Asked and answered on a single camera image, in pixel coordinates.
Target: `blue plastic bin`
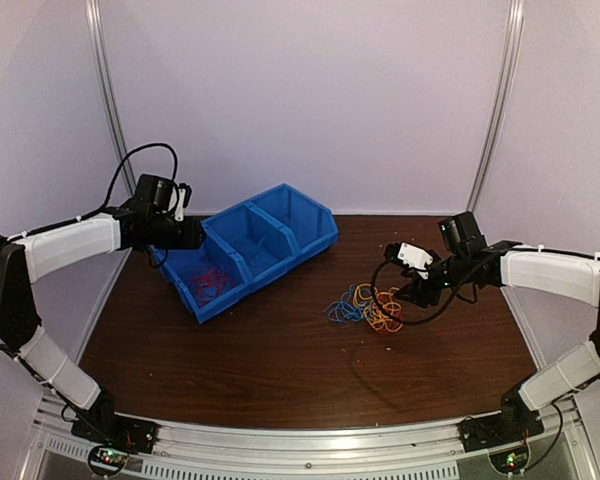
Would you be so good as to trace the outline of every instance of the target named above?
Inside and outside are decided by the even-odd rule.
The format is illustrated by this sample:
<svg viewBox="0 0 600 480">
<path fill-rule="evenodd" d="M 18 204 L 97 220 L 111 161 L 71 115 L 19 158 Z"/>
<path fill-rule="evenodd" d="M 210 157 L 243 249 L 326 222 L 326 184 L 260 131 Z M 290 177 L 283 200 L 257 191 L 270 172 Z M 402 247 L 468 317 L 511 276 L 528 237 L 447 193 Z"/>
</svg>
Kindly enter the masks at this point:
<svg viewBox="0 0 600 480">
<path fill-rule="evenodd" d="M 204 323 L 338 240 L 331 211 L 280 185 L 202 222 L 199 250 L 172 250 L 160 271 Z M 164 252 L 155 251 L 158 261 Z M 208 279 L 220 279 L 216 284 Z"/>
</svg>

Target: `yellow string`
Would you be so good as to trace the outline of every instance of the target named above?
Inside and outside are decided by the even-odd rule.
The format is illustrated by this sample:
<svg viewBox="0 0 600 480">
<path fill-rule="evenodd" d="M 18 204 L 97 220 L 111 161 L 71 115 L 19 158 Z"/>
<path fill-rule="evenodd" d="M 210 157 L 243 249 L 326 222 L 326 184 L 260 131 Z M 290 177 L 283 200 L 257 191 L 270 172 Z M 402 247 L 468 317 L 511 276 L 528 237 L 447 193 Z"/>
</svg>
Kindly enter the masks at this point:
<svg viewBox="0 0 600 480">
<path fill-rule="evenodd" d="M 393 295 L 397 291 L 398 288 L 396 287 L 390 288 L 388 292 L 378 293 L 377 289 L 375 291 L 378 302 L 388 313 L 394 316 L 400 316 L 400 313 L 402 312 L 402 306 L 393 300 Z M 401 323 L 391 320 L 373 303 L 371 285 L 368 283 L 358 285 L 353 294 L 353 305 L 355 307 L 360 307 L 363 304 L 367 305 L 364 310 L 364 318 L 376 332 L 386 335 L 388 333 L 396 333 L 402 329 Z"/>
</svg>

